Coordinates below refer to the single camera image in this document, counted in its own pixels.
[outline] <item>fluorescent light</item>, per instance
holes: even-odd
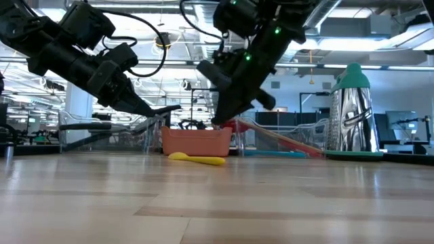
[[[434,71],[434,67],[427,67],[427,66],[390,66],[389,70]]]
[[[330,38],[319,42],[318,49],[328,51],[370,52],[380,49],[384,43],[373,39]]]
[[[367,18],[372,15],[370,9],[360,7],[339,7],[335,8],[328,16],[329,18]]]
[[[15,89],[13,87],[6,86],[6,85],[5,85],[4,89],[7,90],[7,91],[11,91],[11,92],[18,92],[17,89]]]
[[[151,5],[151,4],[92,4],[92,7],[101,8],[154,8],[154,9],[179,9],[178,5]],[[185,6],[185,9],[193,9],[191,6]]]
[[[413,50],[416,51],[431,51],[434,50],[434,39],[427,41],[426,43],[423,43],[422,45],[415,47]]]
[[[17,102],[26,102],[26,103],[31,103],[32,100],[29,98],[26,98],[24,96],[16,96],[16,95],[11,95],[10,96],[12,100],[17,101]]]
[[[298,44],[295,41],[291,41],[291,43],[288,45],[288,49],[296,51],[300,51],[302,49],[314,50],[318,49],[318,42],[314,39],[307,39],[303,44]]]
[[[324,68],[347,68],[346,64],[324,64]]]
[[[13,119],[27,119],[28,116],[27,115],[8,115],[9,118],[13,118]]]
[[[139,60],[139,64],[161,64],[160,60]],[[165,65],[185,65],[185,61],[165,61]]]
[[[316,68],[316,64],[297,64],[297,63],[289,63],[289,64],[280,64],[278,68]]]
[[[380,69],[380,65],[361,65],[362,69]]]
[[[400,45],[403,45],[404,43],[408,42],[409,40],[415,38],[419,34],[425,32],[426,29],[420,29],[420,30],[413,30],[413,31],[406,31],[400,35],[394,36],[390,38],[389,40],[383,40],[386,45],[382,46],[382,48],[396,48]]]

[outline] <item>wall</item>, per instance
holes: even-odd
[[[298,76],[289,75],[284,77],[270,76],[263,84],[262,89],[276,98],[276,106],[288,107],[289,112],[300,112],[299,94],[300,92],[329,92],[322,88],[323,82],[331,82],[336,84],[332,75],[315,75],[313,77],[315,84],[311,85],[310,76],[300,78]],[[272,81],[280,81],[280,89],[271,89]],[[329,97],[311,96],[302,107],[304,113],[315,112],[317,108],[330,107]],[[254,101],[254,110],[263,111],[263,107],[259,102]]]

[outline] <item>ceiling light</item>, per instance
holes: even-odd
[[[148,9],[179,9],[178,5],[151,5],[151,4],[92,4],[92,7],[102,8],[148,8]],[[193,7],[185,6],[185,9],[192,10]]]
[[[390,66],[389,70],[434,71],[434,67],[423,66]]]
[[[423,43],[422,45],[415,47],[413,50],[416,51],[431,51],[434,50],[434,39],[427,41],[426,43]]]
[[[384,43],[373,39],[330,38],[319,42],[320,50],[370,52],[380,49]]]
[[[28,118],[27,115],[8,115],[9,118],[13,118],[13,119],[26,119]]]
[[[17,101],[17,102],[26,102],[26,103],[31,103],[32,100],[29,98],[26,98],[24,96],[17,96],[17,95],[11,95],[10,96],[12,100]]]
[[[289,64],[280,64],[278,68],[316,68],[316,64],[298,64],[298,63],[289,63]]]
[[[329,18],[367,18],[372,15],[372,11],[368,8],[360,9],[360,7],[339,7],[335,8]]]
[[[291,43],[288,45],[288,49],[296,51],[300,51],[303,49],[314,50],[318,49],[318,42],[314,39],[307,39],[306,42],[303,44],[298,44],[295,41],[291,41]]]
[[[324,68],[347,68],[346,64],[324,64]]]
[[[362,69],[380,69],[381,66],[380,65],[362,65],[361,68]]]
[[[6,86],[6,85],[5,85],[4,89],[7,90],[7,91],[11,91],[11,92],[18,92],[17,89],[15,89],[13,87]]]
[[[139,64],[161,64],[160,60],[139,60]],[[165,65],[184,65],[185,61],[165,61]]]

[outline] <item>computer monitor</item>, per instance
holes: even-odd
[[[418,122],[399,123],[400,121],[406,121],[409,119],[417,119],[418,114],[414,111],[386,111],[389,129],[393,130],[411,130],[416,131],[418,129]]]

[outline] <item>white column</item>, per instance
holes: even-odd
[[[94,97],[88,94],[86,91],[78,88],[72,83],[68,83],[66,88],[66,102],[65,111],[72,116],[91,118],[92,117],[92,104],[94,102]],[[71,119],[68,124],[79,123],[76,120]],[[80,139],[84,139],[90,136],[87,130],[80,131],[68,131],[67,142],[72,143]]]

